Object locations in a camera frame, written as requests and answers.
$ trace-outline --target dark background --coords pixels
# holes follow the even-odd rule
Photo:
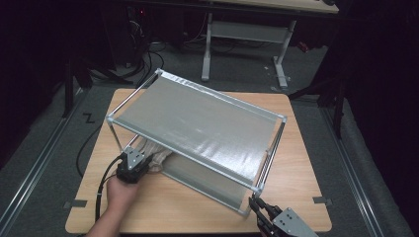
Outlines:
[[[357,125],[401,213],[414,224],[419,208],[418,168],[418,2],[338,1],[340,14],[366,22],[338,28],[314,20],[298,22],[291,45],[329,46],[312,85],[336,77],[345,55],[355,55],[345,77],[348,99]],[[135,61],[124,24],[125,8],[96,4],[58,4],[41,1],[1,3],[0,7],[1,167],[50,103],[65,79],[65,64],[83,55],[99,65]],[[200,29],[204,13],[147,9],[152,35],[179,47]],[[243,21],[243,16],[232,17]],[[247,17],[246,21],[269,21]],[[336,92],[318,89],[313,94]]]

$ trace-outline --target white desk leg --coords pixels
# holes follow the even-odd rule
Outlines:
[[[201,79],[208,81],[210,79],[210,37],[211,37],[212,13],[209,13],[208,28],[207,28],[207,45],[206,53],[204,55],[203,75]]]
[[[280,88],[288,88],[287,78],[284,74],[284,69],[282,66],[284,56],[286,55],[287,47],[290,43],[291,37],[293,36],[293,28],[295,27],[296,21],[291,21],[290,26],[287,30],[287,35],[281,46],[279,56],[274,56],[275,69],[277,70],[278,81],[280,82]]]

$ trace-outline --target gray cloth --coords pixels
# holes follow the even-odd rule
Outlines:
[[[142,139],[137,148],[139,152],[148,157],[154,154],[153,160],[150,162],[148,173],[157,173],[163,170],[163,161],[167,156],[172,154],[172,151],[148,139]]]

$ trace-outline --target cable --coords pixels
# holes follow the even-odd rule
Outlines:
[[[197,39],[197,38],[198,38],[198,37],[201,35],[201,33],[203,32],[204,26],[206,25],[207,15],[208,15],[208,13],[206,13],[206,14],[204,15],[203,24],[201,25],[201,29],[200,29],[200,31],[197,33],[197,35],[196,35],[193,39],[188,40],[188,41],[185,41],[185,42],[184,42],[184,44],[189,43],[189,42],[194,42],[194,41],[199,41],[199,40],[206,39],[206,38],[202,38],[202,39]]]
[[[80,165],[79,165],[79,160],[80,160],[80,155],[81,152],[83,151],[84,147],[87,145],[87,142],[89,142],[90,138],[92,138],[92,136],[101,128],[102,126],[98,126],[93,132],[92,134],[89,135],[89,137],[87,137],[87,139],[84,141],[83,145],[81,146],[78,154],[77,154],[77,158],[76,158],[76,168],[77,168],[77,172],[79,173],[80,177],[83,178],[83,173],[80,170]]]
[[[106,171],[105,171],[105,174],[104,174],[104,176],[102,177],[102,181],[101,181],[101,184],[99,185],[99,188],[98,188],[98,193],[96,194],[96,212],[95,212],[95,221],[98,221],[98,219],[99,219],[99,217],[101,216],[101,202],[102,202],[102,191],[103,191],[103,188],[104,188],[104,184],[105,184],[105,182],[107,182],[111,177],[108,177],[108,178],[106,178],[107,176],[108,176],[108,173],[109,173],[109,170],[111,170],[111,168],[112,168],[112,166],[114,166],[114,164],[118,161],[118,160],[121,160],[122,158],[121,158],[121,156],[118,156],[117,158],[115,158],[115,160],[113,160],[112,162],[111,162],[111,164],[109,164],[109,166],[108,166],[108,168],[106,169]]]
[[[160,54],[158,54],[157,52],[155,52],[155,51],[149,51],[149,52],[157,55],[158,57],[160,57],[160,60],[161,60],[160,69],[163,69],[163,66],[164,66],[164,59],[163,59],[163,57]]]

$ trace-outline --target gray carpet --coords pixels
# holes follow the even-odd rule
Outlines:
[[[180,50],[170,45],[156,44],[152,49],[161,49],[159,53],[164,58],[164,70],[201,83],[203,49],[199,46],[199,44],[189,45]],[[235,47],[229,53],[222,53],[218,51],[229,48],[220,45],[212,54],[210,80],[205,85],[219,91],[289,94],[309,85],[327,50],[320,48],[303,53],[297,48],[289,48],[284,68],[286,74],[291,77],[290,87],[287,90],[280,90],[271,57],[264,54],[275,52],[271,46],[258,49]],[[153,54],[151,56],[153,69],[160,67],[160,58]],[[130,80],[136,81],[140,76],[141,74],[138,74]],[[102,124],[113,93],[119,87],[122,86],[96,80],[90,91],[82,93],[86,95],[85,99],[74,112],[72,119],[67,121],[66,129],[58,140],[45,170],[16,220],[12,221],[14,224],[7,236],[74,236],[65,231],[69,209],[63,206],[67,201],[74,199],[81,181],[75,165],[76,157],[85,140]],[[319,235],[371,236],[347,180],[334,135],[313,99],[315,97],[303,97],[293,101],[292,105],[320,189],[326,198],[332,200],[327,209],[333,228]],[[63,105],[61,88],[55,95],[53,103],[34,122],[30,133],[11,161],[1,170],[0,213],[5,212],[20,184],[24,182],[42,153],[50,135],[62,122],[60,116],[63,113]],[[372,201],[383,235],[413,236],[383,184],[347,105],[342,134],[342,142]],[[86,167],[96,137],[97,133],[81,152],[82,171]]]

